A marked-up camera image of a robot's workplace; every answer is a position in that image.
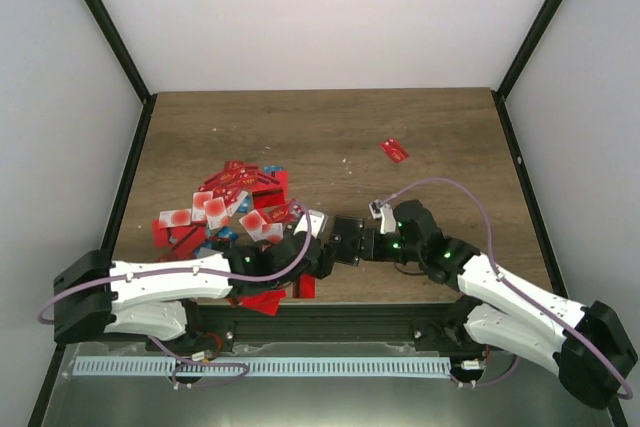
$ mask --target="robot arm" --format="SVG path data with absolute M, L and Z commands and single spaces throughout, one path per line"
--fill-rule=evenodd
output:
M 373 203 L 370 208 L 382 225 L 379 231 L 364 231 L 362 258 L 418 262 L 434 282 L 477 299 L 463 302 L 460 325 L 449 326 L 448 335 L 454 340 L 468 338 L 512 352 L 557 375 L 583 403 L 601 409 L 609 405 L 620 383 L 577 338 L 507 284 L 591 341 L 626 378 L 638 356 L 610 307 L 601 302 L 586 307 L 540 289 L 502 267 L 497 267 L 496 273 L 486 254 L 460 239 L 444 236 L 417 200 L 403 202 L 393 210 L 399 233 L 389 232 L 389 206 Z
M 498 267 L 496 275 L 485 254 L 460 239 L 444 236 L 431 213 L 417 200 L 403 202 L 395 209 L 374 203 L 371 210 L 374 218 L 381 220 L 380 229 L 363 230 L 364 223 L 358 219 L 350 219 L 348 225 L 337 229 L 336 219 L 329 244 L 317 239 L 326 217 L 310 211 L 312 236 L 302 260 L 286 275 L 264 282 L 252 280 L 277 274 L 300 253 L 306 221 L 293 236 L 266 249 L 258 245 L 220 246 L 222 252 L 188 261 L 111 262 L 100 251 L 90 252 L 56 278 L 56 294 L 95 279 L 115 276 L 118 280 L 78 291 L 57 302 L 55 340 L 59 344 L 81 342 L 103 333 L 145 334 L 172 340 L 196 323 L 180 300 L 255 295 L 280 288 L 303 273 L 322 279 L 331 274 L 334 261 L 344 258 L 346 250 L 350 251 L 346 254 L 351 259 L 349 263 L 357 263 L 360 258 L 417 262 L 434 282 L 466 294 L 459 301 L 463 306 L 461 317 L 444 328 L 451 339 L 512 352 L 557 375 L 583 403 L 594 408 L 609 405 L 620 383 L 574 336 L 509 289 L 504 280 L 590 340 L 626 378 L 638 357 L 612 309 L 600 302 L 585 307 L 564 299 L 502 267 Z M 215 270 L 217 275 L 204 275 L 203 269 Z

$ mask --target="wooden table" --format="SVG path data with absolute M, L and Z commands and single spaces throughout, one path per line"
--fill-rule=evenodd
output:
M 395 137 L 410 158 L 394 164 L 378 143 Z M 549 288 L 536 237 L 489 89 L 189 92 L 158 96 L 115 249 L 153 261 L 151 220 L 188 208 L 202 181 L 230 159 L 283 165 L 290 195 L 331 216 L 369 216 L 368 203 L 423 177 L 455 179 L 489 212 L 496 260 Z M 419 198 L 443 231 L 486 249 L 475 205 L 446 184 Z M 240 232 L 236 214 L 232 227 Z M 329 220 L 327 231 L 332 220 Z M 453 300 L 458 294 L 392 264 L 336 264 L 317 301 Z

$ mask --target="white card with red circle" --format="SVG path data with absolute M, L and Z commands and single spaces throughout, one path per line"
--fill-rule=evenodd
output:
M 204 203 L 204 211 L 207 217 L 207 224 L 211 230 L 219 229 L 231 223 L 222 197 L 207 200 Z
M 191 209 L 165 210 L 158 216 L 158 228 L 183 227 L 191 225 Z
M 262 240 L 277 244 L 283 238 L 282 224 L 265 224 L 262 226 Z
M 213 192 L 196 192 L 193 194 L 191 206 L 191 222 L 206 222 L 207 214 L 204 211 L 204 203 L 213 199 Z
M 244 199 L 246 199 L 248 195 L 249 195 L 249 192 L 247 192 L 245 190 L 243 190 L 242 192 L 240 192 L 238 194 L 238 197 L 237 197 L 236 201 L 233 202 L 231 205 L 229 205 L 229 207 L 227 207 L 227 215 L 229 217 L 233 217 L 233 215 L 240 208 L 240 204 L 242 204 L 242 202 L 244 202 Z
M 247 231 L 249 237 L 251 237 L 254 241 L 262 240 L 264 237 L 262 236 L 262 226 L 267 224 L 267 221 L 260 215 L 258 210 L 252 210 L 244 217 L 240 217 L 240 224 L 244 227 L 244 230 Z

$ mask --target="white wall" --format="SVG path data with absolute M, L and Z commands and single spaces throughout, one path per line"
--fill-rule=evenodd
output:
M 55 275 L 99 247 L 140 103 L 82 0 L 0 0 L 0 425 L 26 425 Z
M 565 0 L 508 99 L 571 295 L 614 307 L 637 350 L 639 101 L 637 0 Z M 640 402 L 623 406 L 640 425 Z
M 152 91 L 497 88 L 543 0 L 104 0 Z

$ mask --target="cable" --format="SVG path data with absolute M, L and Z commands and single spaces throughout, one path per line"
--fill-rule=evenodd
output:
M 412 276 L 412 277 L 422 277 L 423 275 L 427 275 L 422 271 L 420 271 L 420 272 L 407 272 L 406 270 L 402 270 L 400 267 L 398 267 L 398 264 L 396 262 L 393 263 L 393 266 L 402 275 L 409 275 L 409 276 Z
M 489 380 L 487 382 L 480 382 L 480 383 L 476 383 L 474 384 L 465 384 L 464 382 L 459 381 L 458 379 L 456 379 L 453 374 L 451 374 L 451 381 L 455 382 L 458 385 L 470 385 L 472 388 L 477 389 L 480 387 L 491 387 L 492 385 L 496 385 L 499 384 L 500 382 L 503 382 L 505 380 L 507 380 L 509 377 L 511 377 L 513 375 L 513 373 L 516 371 L 516 369 L 518 368 L 518 365 L 520 365 L 521 359 L 520 357 L 516 357 L 515 360 L 513 361 L 513 364 L 511 364 L 511 367 L 509 367 L 509 369 L 502 375 L 496 377 L 493 380 Z
M 388 203 L 390 200 L 395 199 L 399 195 L 404 194 L 405 192 L 413 189 L 414 187 L 417 187 L 419 185 L 424 185 L 424 184 L 430 184 L 432 182 L 445 182 L 447 184 L 451 184 L 455 187 L 458 187 L 465 194 L 467 194 L 467 196 L 476 204 L 476 206 L 478 207 L 478 210 L 480 210 L 480 214 L 482 214 L 484 225 L 487 230 L 487 256 L 489 257 L 489 264 L 491 265 L 491 270 L 493 270 L 493 273 L 496 274 L 498 281 L 501 281 L 504 285 L 506 285 L 509 289 L 511 289 L 512 292 L 518 295 L 521 299 L 525 300 L 526 302 L 534 306 L 536 309 L 544 313 L 547 317 L 549 317 L 551 320 L 553 320 L 554 322 L 559 324 L 563 329 L 569 332 L 573 337 L 578 339 L 582 343 L 582 345 L 584 345 L 593 355 L 596 356 L 596 358 L 602 363 L 602 365 L 606 367 L 609 373 L 618 381 L 620 386 L 625 390 L 625 393 L 623 394 L 621 393 L 616 394 L 617 397 L 624 400 L 631 400 L 633 398 L 633 389 L 631 388 L 631 385 L 629 384 L 629 382 L 627 382 L 627 380 L 622 376 L 622 374 L 618 372 L 618 369 L 615 368 L 615 366 L 609 361 L 609 359 L 607 359 L 604 356 L 604 354 L 600 352 L 600 350 L 595 345 L 593 345 L 593 343 L 589 339 L 587 339 L 584 335 L 582 335 L 580 332 L 578 332 L 576 329 L 574 329 L 572 326 L 570 326 L 567 322 L 565 322 L 563 319 L 558 317 L 556 314 L 551 312 L 549 309 L 541 305 L 531 296 L 527 295 L 525 292 L 523 292 L 518 287 L 513 285 L 511 282 L 509 282 L 509 280 L 506 277 L 501 276 L 500 269 L 496 264 L 495 258 L 493 256 L 493 233 L 491 231 L 489 216 L 487 215 L 487 211 L 485 210 L 482 203 L 480 203 L 478 198 L 475 195 L 473 195 L 469 189 L 467 189 L 462 184 L 456 182 L 455 180 L 447 179 L 446 177 L 429 177 L 426 179 L 418 180 L 417 182 L 414 182 L 413 184 L 410 184 L 405 188 L 400 189 L 398 192 L 391 194 L 388 198 L 383 200 L 381 204 L 384 205 Z
M 305 254 L 307 253 L 307 250 L 309 249 L 309 244 L 311 244 L 311 216 L 309 215 L 309 210 L 307 209 L 307 207 L 301 203 L 301 202 L 296 202 L 293 205 L 298 205 L 298 207 L 300 207 L 300 209 L 302 209 L 302 212 L 305 215 L 306 221 L 307 221 L 307 234 L 304 237 L 304 243 L 302 244 L 302 249 L 300 249 L 300 252 L 298 253 L 298 255 L 296 256 L 295 259 L 293 259 L 291 261 L 291 263 L 285 267 L 284 269 L 280 270 L 279 272 L 276 272 L 275 274 L 271 274 L 271 275 L 262 275 L 259 277 L 253 277 L 250 275 L 242 275 L 242 274 L 234 274 L 232 272 L 225 272 L 223 270 L 216 270 L 216 269 L 208 269 L 208 268 L 200 268 L 198 273 L 203 273 L 203 274 L 211 274 L 211 275 L 219 275 L 220 277 L 226 277 L 228 279 L 234 279 L 234 280 L 245 280 L 247 282 L 268 282 L 271 280 L 275 280 L 278 279 L 280 277 L 283 277 L 285 275 L 287 275 L 289 272 L 291 272 L 293 269 L 296 268 L 296 266 L 298 265 L 298 263 L 303 259 L 303 257 L 305 256 Z M 142 279 L 144 277 L 154 277 L 156 275 L 167 275 L 167 274 L 193 274 L 193 268 L 191 267 L 172 267 L 172 268 L 167 268 L 167 269 L 162 269 L 162 270 L 150 270 L 148 272 L 134 272 L 132 278 L 133 279 Z M 38 322 L 40 322 L 41 324 L 45 324 L 45 325 L 52 325 L 54 323 L 54 319 L 47 319 L 44 317 L 45 312 L 51 307 L 53 306 L 55 303 L 60 302 L 62 299 L 65 299 L 67 297 L 69 297 L 70 295 L 76 294 L 78 292 L 82 292 L 83 290 L 87 290 L 87 289 L 92 289 L 94 287 L 99 287 L 101 285 L 105 285 L 105 284 L 110 284 L 111 282 L 118 282 L 121 280 L 127 280 L 127 276 L 126 275 L 113 275 L 111 277 L 104 277 L 102 279 L 96 279 L 96 280 L 91 280 L 89 282 L 85 282 L 83 284 L 79 284 L 76 285 L 74 287 L 71 287 L 67 290 L 63 290 L 62 292 L 60 292 L 57 295 L 54 295 L 51 299 L 49 299 L 48 301 L 46 301 L 44 303 L 44 305 L 40 308 L 40 310 L 38 311 L 38 317 L 37 320 Z
M 242 379 L 249 373 L 249 366 L 247 364 L 243 364 L 240 362 L 198 362 L 196 360 L 180 357 L 178 354 L 171 352 L 167 347 L 165 347 L 165 345 L 162 342 L 160 342 L 160 340 L 158 340 L 155 337 L 152 337 L 151 335 L 149 336 L 149 340 L 151 340 L 151 342 L 153 342 L 153 344 L 156 347 L 158 347 L 158 349 L 160 349 L 160 351 L 163 354 L 168 355 L 169 357 L 173 357 L 174 359 L 180 361 L 180 365 L 177 366 L 175 369 L 173 369 L 173 372 L 171 373 L 171 380 L 173 381 L 173 386 L 174 386 L 174 389 L 176 390 L 179 389 L 181 385 L 176 378 L 176 374 L 181 370 L 183 365 L 194 365 L 197 367 L 215 368 L 215 369 L 227 369 L 227 368 L 242 369 L 242 372 L 240 372 L 238 375 L 231 377 L 230 379 L 218 380 L 215 382 L 207 382 L 207 383 L 198 382 L 196 384 L 187 384 L 186 385 L 187 389 L 202 389 L 206 387 L 220 387 L 222 385 L 229 385 L 234 382 L 237 382 L 238 380 Z

